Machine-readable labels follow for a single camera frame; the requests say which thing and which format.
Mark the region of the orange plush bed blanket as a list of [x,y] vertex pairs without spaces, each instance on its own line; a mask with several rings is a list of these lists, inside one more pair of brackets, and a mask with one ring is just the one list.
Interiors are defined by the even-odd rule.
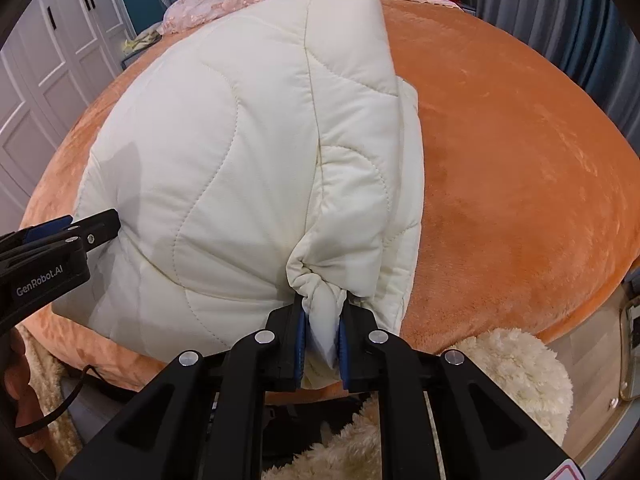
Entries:
[[639,161],[590,97],[502,30],[384,0],[425,154],[418,266],[401,336],[436,352],[494,328],[543,341],[612,295],[639,255]]

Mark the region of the white panelled wardrobe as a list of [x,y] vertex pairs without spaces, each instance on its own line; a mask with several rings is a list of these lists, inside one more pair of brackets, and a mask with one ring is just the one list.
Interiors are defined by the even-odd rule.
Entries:
[[32,0],[1,49],[1,229],[23,219],[76,120],[122,72],[124,0]]

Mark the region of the cream cloth pile on nightstand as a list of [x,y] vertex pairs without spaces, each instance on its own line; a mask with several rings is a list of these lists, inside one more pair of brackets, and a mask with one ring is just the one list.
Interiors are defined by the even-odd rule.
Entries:
[[134,39],[126,40],[122,46],[122,53],[126,56],[151,47],[162,39],[162,35],[157,31],[157,24],[148,27]]

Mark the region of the dark blue nightstand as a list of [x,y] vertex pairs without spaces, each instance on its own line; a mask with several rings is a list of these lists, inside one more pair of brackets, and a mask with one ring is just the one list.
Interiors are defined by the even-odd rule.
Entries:
[[126,58],[124,58],[122,62],[120,62],[120,66],[122,66],[122,70],[126,70],[132,63],[136,62],[137,59],[140,58],[142,54],[145,54],[145,52],[146,50],[139,50],[139,51],[130,53],[130,55],[127,55]]

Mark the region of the grey blue curtain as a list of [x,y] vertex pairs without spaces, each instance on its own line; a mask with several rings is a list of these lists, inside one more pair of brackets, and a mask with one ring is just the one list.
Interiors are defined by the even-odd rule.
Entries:
[[463,0],[543,55],[639,146],[639,41],[612,0]]

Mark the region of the cream quilted jacket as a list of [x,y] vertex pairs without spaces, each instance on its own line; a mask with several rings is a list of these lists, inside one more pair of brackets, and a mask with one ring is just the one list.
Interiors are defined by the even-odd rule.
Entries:
[[265,0],[171,46],[89,153],[75,214],[118,237],[53,309],[160,361],[231,348],[303,300],[303,386],[337,381],[353,299],[401,326],[418,260],[418,94],[380,0]]

